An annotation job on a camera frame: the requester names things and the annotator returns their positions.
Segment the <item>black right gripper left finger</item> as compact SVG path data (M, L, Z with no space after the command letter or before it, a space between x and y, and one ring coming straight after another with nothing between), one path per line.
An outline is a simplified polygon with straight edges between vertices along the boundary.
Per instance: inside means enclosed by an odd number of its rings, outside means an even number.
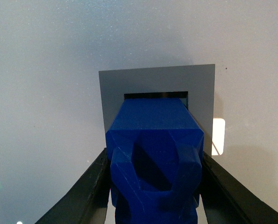
M104 149L72 188L36 223L105 223L110 182L110 163Z

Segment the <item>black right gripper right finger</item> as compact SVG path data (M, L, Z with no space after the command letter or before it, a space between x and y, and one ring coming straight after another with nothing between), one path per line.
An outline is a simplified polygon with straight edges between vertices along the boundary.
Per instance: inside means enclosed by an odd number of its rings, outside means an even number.
M277 211L206 153L199 193L209 224L278 224Z

